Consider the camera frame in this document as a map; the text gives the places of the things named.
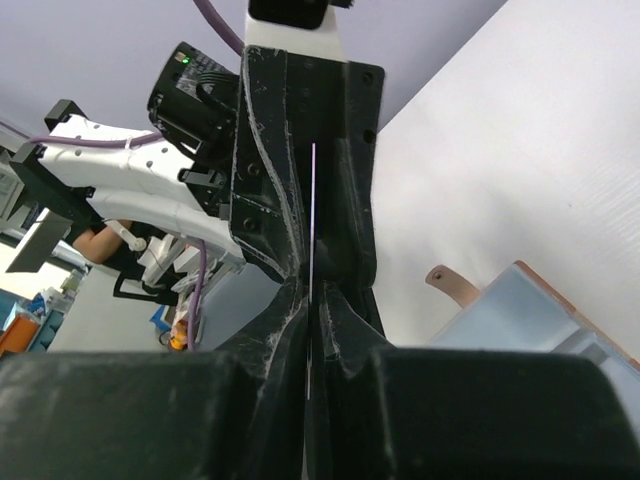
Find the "tan leather card holder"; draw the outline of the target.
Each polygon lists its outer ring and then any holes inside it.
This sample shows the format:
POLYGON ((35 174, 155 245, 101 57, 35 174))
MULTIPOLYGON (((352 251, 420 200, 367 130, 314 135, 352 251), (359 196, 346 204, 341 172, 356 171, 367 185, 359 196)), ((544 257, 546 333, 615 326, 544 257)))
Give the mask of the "tan leather card holder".
POLYGON ((435 266, 425 282, 460 306, 433 346, 574 354, 598 365, 613 359, 639 371, 636 359, 521 260, 483 289, 445 265, 435 266))

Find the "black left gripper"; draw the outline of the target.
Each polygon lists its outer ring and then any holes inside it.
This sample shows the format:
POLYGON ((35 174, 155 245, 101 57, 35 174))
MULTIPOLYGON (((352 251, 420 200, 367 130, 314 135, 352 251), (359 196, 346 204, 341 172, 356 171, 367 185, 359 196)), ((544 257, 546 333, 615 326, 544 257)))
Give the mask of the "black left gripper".
POLYGON ((224 220, 234 149, 232 238, 248 261, 277 281, 297 276, 307 253, 287 119, 287 61, 282 50, 247 47, 237 120, 239 76, 181 42, 147 102, 151 124, 191 161, 178 181, 205 213, 224 220))

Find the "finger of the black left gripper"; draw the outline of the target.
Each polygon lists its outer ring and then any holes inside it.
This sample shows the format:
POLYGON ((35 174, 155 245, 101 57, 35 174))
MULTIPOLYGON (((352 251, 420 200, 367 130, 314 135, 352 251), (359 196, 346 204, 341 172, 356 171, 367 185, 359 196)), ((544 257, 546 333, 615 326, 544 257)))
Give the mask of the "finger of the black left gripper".
POLYGON ((320 233, 334 264, 331 276, 363 290, 377 260, 371 186, 384 70, 321 59, 313 139, 318 142, 320 233))

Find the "dark card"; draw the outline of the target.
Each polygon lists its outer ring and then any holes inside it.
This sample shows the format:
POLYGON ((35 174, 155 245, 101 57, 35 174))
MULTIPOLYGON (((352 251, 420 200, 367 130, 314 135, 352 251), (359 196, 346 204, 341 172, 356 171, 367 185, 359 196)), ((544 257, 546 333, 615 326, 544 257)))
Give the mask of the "dark card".
POLYGON ((313 366, 313 305, 314 305, 314 265, 315 265, 315 223, 316 223, 316 181, 317 143, 311 144, 310 205, 309 205, 309 273, 308 273, 308 353, 306 369, 306 400, 311 400, 313 366))

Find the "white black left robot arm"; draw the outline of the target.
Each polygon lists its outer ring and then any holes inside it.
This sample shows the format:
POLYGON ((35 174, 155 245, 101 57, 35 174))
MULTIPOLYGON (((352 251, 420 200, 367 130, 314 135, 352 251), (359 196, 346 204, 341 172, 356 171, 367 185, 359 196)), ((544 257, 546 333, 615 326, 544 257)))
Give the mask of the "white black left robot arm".
POLYGON ((147 103, 152 132, 89 120, 70 100, 11 168, 72 222, 129 219, 201 240, 224 270, 373 284, 371 181, 384 70, 251 47, 232 73, 187 43, 147 103))

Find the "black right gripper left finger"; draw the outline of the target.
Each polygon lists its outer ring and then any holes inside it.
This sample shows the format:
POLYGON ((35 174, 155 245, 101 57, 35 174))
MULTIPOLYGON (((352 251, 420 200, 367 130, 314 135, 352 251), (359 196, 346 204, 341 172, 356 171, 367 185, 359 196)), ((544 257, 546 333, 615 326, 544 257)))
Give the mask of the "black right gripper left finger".
POLYGON ((298 479, 304 451, 308 297, 298 278, 210 352, 150 365, 152 479, 298 479))

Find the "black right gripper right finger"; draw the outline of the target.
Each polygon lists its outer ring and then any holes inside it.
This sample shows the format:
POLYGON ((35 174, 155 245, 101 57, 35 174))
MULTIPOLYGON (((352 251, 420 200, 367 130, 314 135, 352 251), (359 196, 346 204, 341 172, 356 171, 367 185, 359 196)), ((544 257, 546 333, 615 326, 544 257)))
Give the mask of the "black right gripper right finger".
POLYGON ((496 439, 474 411, 492 357, 394 347, 328 282, 314 302, 333 478, 496 477, 496 439))

